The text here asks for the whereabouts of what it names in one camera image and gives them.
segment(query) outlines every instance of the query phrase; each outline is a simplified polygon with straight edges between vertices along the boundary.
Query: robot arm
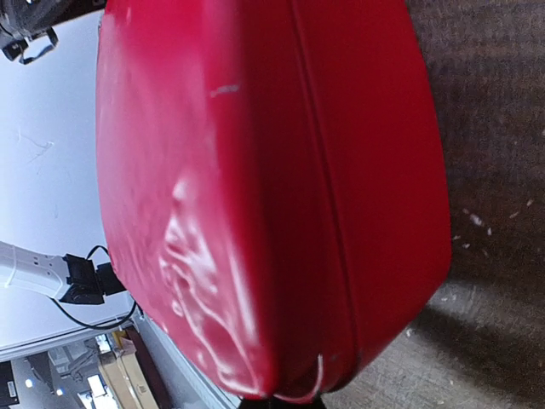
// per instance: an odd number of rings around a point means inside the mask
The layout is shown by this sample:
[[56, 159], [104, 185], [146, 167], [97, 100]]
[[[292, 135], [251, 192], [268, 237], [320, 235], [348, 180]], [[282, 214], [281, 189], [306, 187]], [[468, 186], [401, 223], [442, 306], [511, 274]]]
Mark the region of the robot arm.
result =
[[0, 285], [34, 291], [60, 302], [102, 304], [125, 291], [110, 263], [95, 270], [82, 257], [47, 256], [0, 242]]

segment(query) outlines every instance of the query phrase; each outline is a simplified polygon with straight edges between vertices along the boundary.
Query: white fleck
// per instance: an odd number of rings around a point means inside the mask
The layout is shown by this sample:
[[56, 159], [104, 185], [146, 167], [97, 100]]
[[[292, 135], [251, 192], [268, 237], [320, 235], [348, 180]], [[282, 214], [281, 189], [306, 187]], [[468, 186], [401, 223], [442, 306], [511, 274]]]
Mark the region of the white fleck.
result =
[[172, 300], [172, 311], [181, 318], [185, 315], [183, 308], [176, 300]]
[[483, 219], [481, 219], [480, 217], [478, 217], [478, 216], [475, 215], [475, 214], [469, 215], [469, 220], [471, 220], [471, 222], [472, 222], [475, 226], [481, 227], [481, 226], [484, 224], [484, 223], [483, 223]]
[[238, 92], [240, 87], [237, 84], [223, 85], [214, 91], [210, 91], [210, 96], [216, 98], [216, 96], [221, 94], [231, 94], [232, 92]]
[[202, 351], [197, 352], [197, 361], [202, 367], [206, 367], [206, 361], [204, 360], [204, 354]]

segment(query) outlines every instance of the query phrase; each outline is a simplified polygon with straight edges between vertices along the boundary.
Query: floor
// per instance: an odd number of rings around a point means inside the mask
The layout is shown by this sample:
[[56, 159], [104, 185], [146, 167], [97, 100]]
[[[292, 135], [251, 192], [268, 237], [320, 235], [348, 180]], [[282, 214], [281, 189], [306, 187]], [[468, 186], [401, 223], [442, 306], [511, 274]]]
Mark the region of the floor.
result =
[[330, 408], [545, 408], [545, 1], [408, 0], [436, 102], [450, 277]]

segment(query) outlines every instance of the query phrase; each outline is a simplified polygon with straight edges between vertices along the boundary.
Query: red luggage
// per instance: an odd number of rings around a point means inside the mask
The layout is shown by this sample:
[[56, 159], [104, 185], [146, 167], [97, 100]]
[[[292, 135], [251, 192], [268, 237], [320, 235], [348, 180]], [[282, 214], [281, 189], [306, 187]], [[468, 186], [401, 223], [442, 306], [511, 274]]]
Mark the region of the red luggage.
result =
[[98, 64], [114, 268], [222, 388], [338, 389], [445, 278], [445, 170], [403, 0], [110, 0]]

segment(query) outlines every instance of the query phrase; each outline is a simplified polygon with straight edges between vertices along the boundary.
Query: debris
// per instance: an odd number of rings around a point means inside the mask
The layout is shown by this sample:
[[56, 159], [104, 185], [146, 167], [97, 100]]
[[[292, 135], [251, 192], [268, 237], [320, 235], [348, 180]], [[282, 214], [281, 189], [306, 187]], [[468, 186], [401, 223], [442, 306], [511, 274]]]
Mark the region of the debris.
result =
[[469, 215], [469, 220], [471, 220], [471, 222], [475, 225], [475, 226], [479, 226], [479, 227], [482, 227], [483, 226], [483, 219], [481, 219], [480, 217], [478, 217], [477, 215], [475, 214], [471, 214]]

